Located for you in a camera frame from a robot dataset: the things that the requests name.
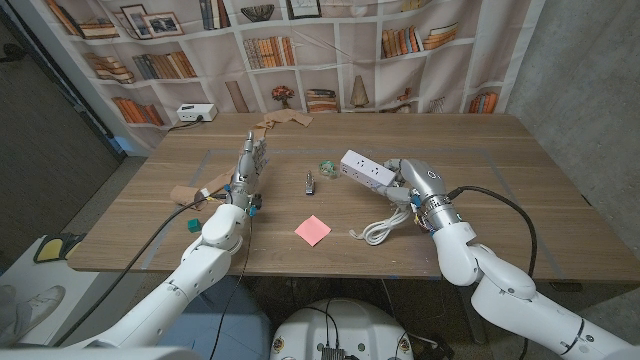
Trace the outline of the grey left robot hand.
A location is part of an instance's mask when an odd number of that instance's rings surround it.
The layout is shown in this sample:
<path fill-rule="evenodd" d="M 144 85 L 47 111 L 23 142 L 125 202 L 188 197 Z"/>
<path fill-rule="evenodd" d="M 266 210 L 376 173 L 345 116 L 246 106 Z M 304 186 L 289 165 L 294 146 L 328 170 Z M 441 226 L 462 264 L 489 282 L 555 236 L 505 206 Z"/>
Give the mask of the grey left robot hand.
<path fill-rule="evenodd" d="M 226 203 L 244 210 L 250 217 L 262 206 L 262 195 L 257 192 L 259 177 L 267 160 L 266 139 L 257 138 L 253 131 L 247 133 L 231 182 L 225 186 Z"/>

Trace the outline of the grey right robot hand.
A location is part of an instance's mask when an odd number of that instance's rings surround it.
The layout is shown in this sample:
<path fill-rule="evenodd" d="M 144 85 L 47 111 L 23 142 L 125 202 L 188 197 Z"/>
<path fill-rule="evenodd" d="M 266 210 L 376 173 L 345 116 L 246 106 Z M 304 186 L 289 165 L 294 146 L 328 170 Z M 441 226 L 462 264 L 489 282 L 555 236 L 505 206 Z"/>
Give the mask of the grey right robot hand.
<path fill-rule="evenodd" d="M 437 232 L 461 222 L 443 179 L 429 164 L 417 159 L 391 159 L 383 166 L 395 177 L 389 186 L 377 186 L 375 192 L 397 205 L 410 207 L 429 230 Z"/>

